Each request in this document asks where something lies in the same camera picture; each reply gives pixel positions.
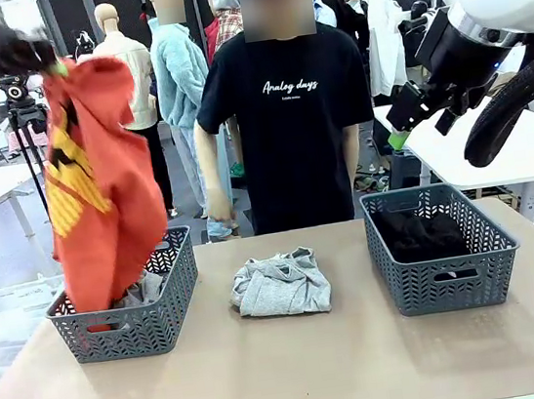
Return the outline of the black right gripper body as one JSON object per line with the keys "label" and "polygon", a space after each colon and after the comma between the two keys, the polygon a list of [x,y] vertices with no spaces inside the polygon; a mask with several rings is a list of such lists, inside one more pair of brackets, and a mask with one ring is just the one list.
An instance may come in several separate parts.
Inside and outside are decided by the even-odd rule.
{"label": "black right gripper body", "polygon": [[458,5],[434,12],[416,59],[430,73],[426,91],[448,113],[463,114],[479,104],[495,74],[494,38],[490,29],[477,24]]}

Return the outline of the person's right hand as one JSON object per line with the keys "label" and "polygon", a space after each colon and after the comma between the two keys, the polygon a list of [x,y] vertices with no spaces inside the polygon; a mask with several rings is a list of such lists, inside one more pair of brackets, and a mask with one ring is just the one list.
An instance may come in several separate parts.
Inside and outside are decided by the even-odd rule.
{"label": "person's right hand", "polygon": [[214,187],[207,191],[206,196],[208,218],[222,223],[224,226],[232,227],[236,222],[236,216],[227,194]]}

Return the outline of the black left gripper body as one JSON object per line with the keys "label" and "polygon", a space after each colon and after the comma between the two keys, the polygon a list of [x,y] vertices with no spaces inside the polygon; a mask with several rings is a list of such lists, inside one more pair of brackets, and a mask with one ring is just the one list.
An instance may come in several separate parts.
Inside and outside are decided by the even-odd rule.
{"label": "black left gripper body", "polygon": [[0,23],[0,76],[47,71],[57,63],[46,38],[27,36]]}

